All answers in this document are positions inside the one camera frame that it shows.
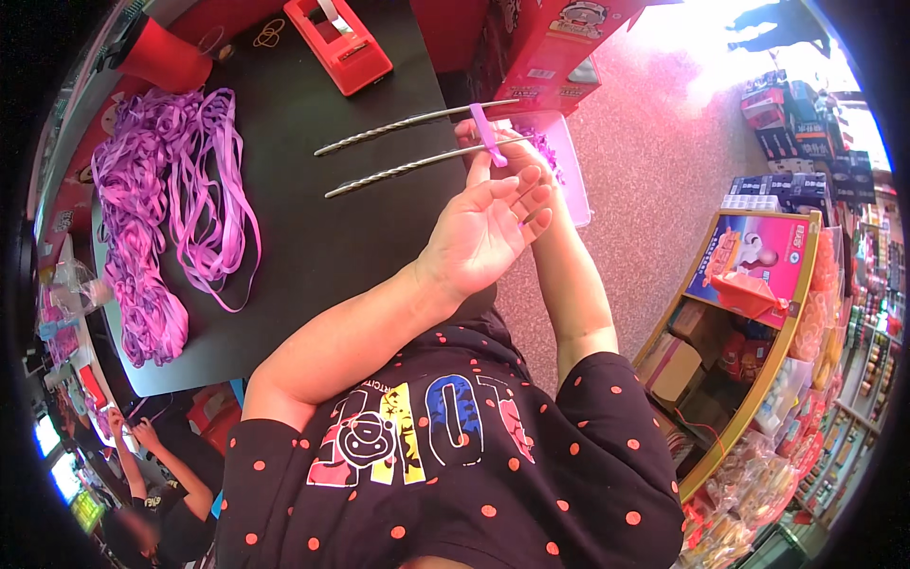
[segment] black t-shirt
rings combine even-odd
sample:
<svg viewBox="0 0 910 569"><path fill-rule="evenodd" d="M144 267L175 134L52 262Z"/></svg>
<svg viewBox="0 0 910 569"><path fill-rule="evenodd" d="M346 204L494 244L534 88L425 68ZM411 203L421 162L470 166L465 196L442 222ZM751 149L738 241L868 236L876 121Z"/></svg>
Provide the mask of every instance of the black t-shirt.
<svg viewBox="0 0 910 569"><path fill-rule="evenodd" d="M183 501L187 490L177 481L156 489L145 500L133 497L133 507L143 508L158 518L161 541L157 555L173 563L196 561L208 551L215 539L217 521L211 515L203 522L189 511Z"/></svg>
<svg viewBox="0 0 910 569"><path fill-rule="evenodd" d="M571 371L554 402L514 351L431 330L303 433L228 436L217 565L666 569L683 542L670 453L622 356Z"/></svg>

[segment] stainless steel chopsticks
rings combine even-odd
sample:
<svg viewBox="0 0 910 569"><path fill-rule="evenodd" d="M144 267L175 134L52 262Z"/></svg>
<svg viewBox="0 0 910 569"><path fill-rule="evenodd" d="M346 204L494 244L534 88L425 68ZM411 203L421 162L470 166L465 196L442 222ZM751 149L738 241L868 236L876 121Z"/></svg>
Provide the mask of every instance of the stainless steel chopsticks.
<svg viewBox="0 0 910 569"><path fill-rule="evenodd" d="M486 108L486 107L495 107L497 105L508 105L511 103L518 103L518 102L519 102L519 99L506 99L504 101L490 101L489 103L480 103L480 106ZM346 146L349 146L352 144L357 144L361 140L366 140L367 138L375 137L377 135L381 135L381 134L390 132L391 130L395 130L397 128L404 128L409 125L413 125L415 123L422 122L424 120L432 120L433 118L445 117L447 115L454 115L455 113L462 113L462 112L468 111L468 110L470 110L470 107L444 108L441 111L433 111L432 113L425 113L423 115L415 115L414 117L404 118L398 122L390 123L384 127L373 128L371 130L368 130L367 132L361 132L360 134L354 135L353 137L347 137L343 140L339 140L338 142L332 143L326 147L322 147L319 150L317 150L316 152L314 152L313 156L322 156L323 154L327 154L327 153L331 152L332 150L338 150L339 148L342 148L342 147L346 147Z"/></svg>
<svg viewBox="0 0 910 569"><path fill-rule="evenodd" d="M511 142L520 142L522 140L528 140L530 138L532 138L532 137L518 137L518 138L509 138L507 140L499 140L499 141L497 141L496 146L501 147L504 144L509 144ZM460 150L451 150L450 152L444 152L442 154L438 154L433 157L423 158L421 160L417 160L416 162L410 162L409 164L403 164L397 168L392 168L390 170L383 170L381 172L377 172L376 174L373 174L372 176L368 176L366 178L361 178L361 179L353 181L353 182L348 182L347 184L345 184L343 186L339 186L338 188L335 188L332 191L330 191L328 194L326 194L326 198L334 198L336 196L340 196L341 194L346 194L346 193L350 192L351 190L363 188L364 186L367 186L368 184L372 184L373 182L379 181L381 179L389 178L391 176L395 176L397 174L402 174L404 172L409 172L413 169L427 166L428 164L434 164L436 162L441 162L442 160L447 160L449 158L453 158L456 156L462 156L465 154L469 154L470 152L476 152L478 150L483 150L485 148L486 148L485 146L480 144L480 145L477 145L476 147L462 148Z"/></svg>

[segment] printed graphic on shirt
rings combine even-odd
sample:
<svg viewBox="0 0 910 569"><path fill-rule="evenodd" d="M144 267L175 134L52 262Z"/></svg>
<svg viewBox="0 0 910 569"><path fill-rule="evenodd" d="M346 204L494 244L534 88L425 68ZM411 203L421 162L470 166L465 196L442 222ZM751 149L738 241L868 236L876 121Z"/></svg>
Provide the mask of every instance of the printed graphic on shirt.
<svg viewBox="0 0 910 569"><path fill-rule="evenodd" d="M508 384L486 376L476 379L478 393L488 395L487 404L497 407L502 426L519 453L534 463L533 443L521 425ZM367 409L369 396L361 389L365 386L384 391L377 411ZM429 452L426 448L421 452L412 393L407 383L393 388L364 384L339 401L330 415L335 422L323 436L316 460L309 467L307 484L356 486L360 471L367 468L374 483L392 484L399 475L405 484L423 483L427 480L427 456L432 455L441 466L480 462L483 422L471 382L458 374L445 375L433 381L422 398L414 393L414 401L423 399L426 408L427 416L418 416L420 427L429 430Z"/></svg>
<svg viewBox="0 0 910 569"><path fill-rule="evenodd" d="M477 378L477 383L480 386L493 389L493 393L496 395L497 407L500 410L502 425L506 428L512 441L515 442L515 446L518 447L518 452L531 461L531 464L534 464L534 457L531 456L532 444L528 443L530 439L524 433L524 426L521 425L521 415L518 413L518 405L512 399L509 384L485 375L474 377Z"/></svg>
<svg viewBox="0 0 910 569"><path fill-rule="evenodd" d="M410 410L410 390L407 383L390 389L379 402L379 415L393 421L398 435L398 451L382 462L373 463L373 482L391 484L397 464L402 465L404 483L413 484L427 480L420 464L417 433L414 432L413 413Z"/></svg>

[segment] tabletop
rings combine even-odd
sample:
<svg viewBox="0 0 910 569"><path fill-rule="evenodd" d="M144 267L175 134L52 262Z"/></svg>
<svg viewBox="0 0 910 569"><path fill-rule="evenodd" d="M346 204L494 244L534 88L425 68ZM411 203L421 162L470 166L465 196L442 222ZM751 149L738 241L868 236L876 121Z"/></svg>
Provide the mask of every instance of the tabletop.
<svg viewBox="0 0 910 569"><path fill-rule="evenodd" d="M341 138L445 107L409 5L352 4L395 67L352 97L341 95L283 12L236 36L235 54L215 66L206 91L229 86L237 94L241 174L259 222L262 261L246 308L232 314L189 284L168 243L159 257L161 272L187 307L189 334L183 354L162 367L153 361L133 367L120 347L119 308L115 302L105 306L111 341L137 395L248 377L308 320L415 259L445 204L464 189L465 169L455 159L345 196L323 197L343 182L457 147L451 124L443 119L313 156ZM274 18L285 22L278 43L254 46ZM93 229L98 223L96 203ZM247 236L242 266L227 278L222 295L230 306L246 296L255 264L249 227ZM93 239L100 272L106 245ZM481 304L492 304L489 294Z"/></svg>

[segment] purple rubber band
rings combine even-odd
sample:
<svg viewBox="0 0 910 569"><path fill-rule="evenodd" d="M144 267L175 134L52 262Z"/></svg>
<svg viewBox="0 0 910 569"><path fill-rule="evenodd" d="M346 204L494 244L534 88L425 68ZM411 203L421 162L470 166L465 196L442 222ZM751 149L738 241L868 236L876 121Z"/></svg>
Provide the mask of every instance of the purple rubber band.
<svg viewBox="0 0 910 569"><path fill-rule="evenodd" d="M493 164L498 168L502 168L509 164L509 160L502 155L500 148L496 146L496 136L490 128L490 123L487 122L487 116L483 114L483 107L480 106L480 103L471 103L469 108L470 115L477 124L477 133L480 135L480 142L483 143L483 146L485 146L493 156Z"/></svg>
<svg viewBox="0 0 910 569"><path fill-rule="evenodd" d="M158 226L168 197L170 235L193 286L215 296L225 310L240 310L218 297L221 284L210 283L223 282L239 267L247 218L256 236L258 268L259 228L243 193L243 141L234 114L229 89L203 97L199 91L171 95L153 87L120 104L114 135L92 155L108 245L104 279L123 315L121 345L137 368L147 360L158 366L172 361L187 342L187 310L167 290L158 267L166 246ZM215 151L221 184L206 174L209 150Z"/></svg>

